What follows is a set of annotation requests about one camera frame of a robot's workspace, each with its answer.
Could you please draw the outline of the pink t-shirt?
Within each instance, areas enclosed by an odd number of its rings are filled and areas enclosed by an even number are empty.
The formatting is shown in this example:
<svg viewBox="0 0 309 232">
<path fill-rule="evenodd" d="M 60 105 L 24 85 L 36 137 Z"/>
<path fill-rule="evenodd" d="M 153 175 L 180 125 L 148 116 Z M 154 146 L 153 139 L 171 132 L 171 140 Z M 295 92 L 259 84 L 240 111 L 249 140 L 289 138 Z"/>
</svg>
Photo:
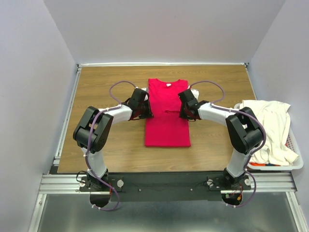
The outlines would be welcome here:
<svg viewBox="0 0 309 232">
<path fill-rule="evenodd" d="M 153 114 L 146 119 L 146 147 L 190 147 L 189 123 L 180 118 L 179 93 L 187 90 L 186 80 L 163 82 L 148 80 L 149 103 Z"/>
</svg>

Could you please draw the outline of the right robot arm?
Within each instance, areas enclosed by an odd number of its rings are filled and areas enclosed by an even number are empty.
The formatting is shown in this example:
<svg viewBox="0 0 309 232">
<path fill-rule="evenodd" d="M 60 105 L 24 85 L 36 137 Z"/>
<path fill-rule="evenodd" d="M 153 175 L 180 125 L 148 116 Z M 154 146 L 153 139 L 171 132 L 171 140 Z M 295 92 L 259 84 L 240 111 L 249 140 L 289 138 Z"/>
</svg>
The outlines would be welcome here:
<svg viewBox="0 0 309 232">
<path fill-rule="evenodd" d="M 229 164 L 219 175 L 207 177 L 220 190 L 244 186 L 245 169 L 251 156 L 266 142 L 266 132 L 252 109 L 225 108 L 208 101 L 198 101 L 190 89 L 178 94 L 180 117 L 187 120 L 209 120 L 226 126 L 233 153 Z"/>
</svg>

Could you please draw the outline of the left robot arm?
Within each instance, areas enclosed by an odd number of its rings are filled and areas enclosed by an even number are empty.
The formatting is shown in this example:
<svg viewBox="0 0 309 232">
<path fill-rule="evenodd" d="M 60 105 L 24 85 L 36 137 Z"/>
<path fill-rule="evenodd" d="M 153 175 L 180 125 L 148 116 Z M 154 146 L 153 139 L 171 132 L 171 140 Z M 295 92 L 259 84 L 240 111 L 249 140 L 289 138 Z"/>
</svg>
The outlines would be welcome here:
<svg viewBox="0 0 309 232">
<path fill-rule="evenodd" d="M 122 179 L 109 181 L 108 168 L 104 163 L 105 146 L 112 125 L 123 121 L 152 118 L 147 88 L 136 87 L 125 102 L 105 109 L 89 106 L 73 132 L 73 139 L 84 153 L 88 170 L 85 178 L 76 178 L 80 188 L 104 191 L 115 184 L 116 191 L 122 191 Z"/>
</svg>

